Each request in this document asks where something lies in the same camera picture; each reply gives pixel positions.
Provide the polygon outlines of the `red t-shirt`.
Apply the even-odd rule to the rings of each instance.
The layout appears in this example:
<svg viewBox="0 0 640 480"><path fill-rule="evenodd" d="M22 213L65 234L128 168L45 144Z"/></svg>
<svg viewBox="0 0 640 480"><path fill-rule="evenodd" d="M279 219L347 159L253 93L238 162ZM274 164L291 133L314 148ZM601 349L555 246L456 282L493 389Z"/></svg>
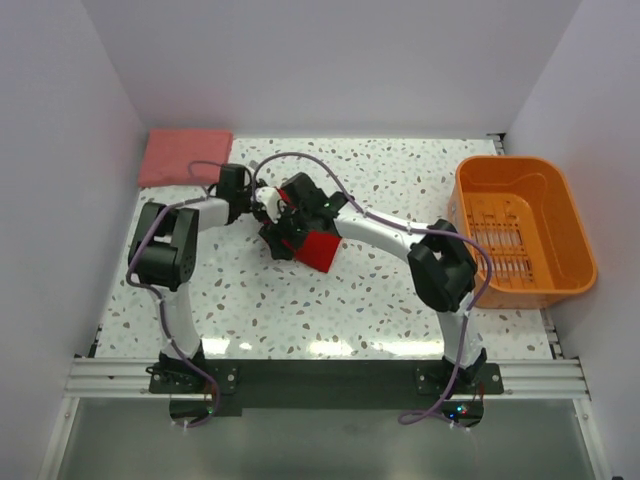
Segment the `red t-shirt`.
<svg viewBox="0 0 640 480"><path fill-rule="evenodd" d="M282 198L297 208L304 209L312 215L327 218L333 224L333 233L312 233L303 247L295 253L295 260L319 271L328 273L333 263L342 237L337 232L335 219L339 210L347 203L342 192L334 192L327 197L322 189L316 188L311 197L294 200L293 191L278 189Z"/></svg>

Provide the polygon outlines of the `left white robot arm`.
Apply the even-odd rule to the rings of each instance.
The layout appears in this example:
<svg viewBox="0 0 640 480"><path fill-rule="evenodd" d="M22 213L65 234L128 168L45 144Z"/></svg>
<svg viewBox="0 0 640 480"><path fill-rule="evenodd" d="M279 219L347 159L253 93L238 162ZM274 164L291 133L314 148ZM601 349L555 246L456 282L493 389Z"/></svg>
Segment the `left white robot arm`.
<svg viewBox="0 0 640 480"><path fill-rule="evenodd" d="M163 344L148 373L172 393L179 388L219 393L192 317L190 281L197 266L198 236L251 213L254 191L265 185L251 169L229 164L201 196L173 204L148 201L142 207L125 280L147 291L155 303Z"/></svg>

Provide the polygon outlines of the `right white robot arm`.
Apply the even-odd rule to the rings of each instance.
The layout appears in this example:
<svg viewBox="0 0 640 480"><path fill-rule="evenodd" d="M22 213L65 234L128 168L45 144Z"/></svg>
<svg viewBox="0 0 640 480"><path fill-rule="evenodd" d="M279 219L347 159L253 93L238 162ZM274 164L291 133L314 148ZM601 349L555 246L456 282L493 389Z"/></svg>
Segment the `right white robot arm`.
<svg viewBox="0 0 640 480"><path fill-rule="evenodd" d="M405 262L416 295L437 314L447 367L458 382L477 379L487 359L469 320L478 266L467 239L451 223L402 224L375 211L358 211L343 192L326 195L306 174L280 187L257 187L252 209L262 224L259 234L277 260L296 260L326 273L347 239Z"/></svg>

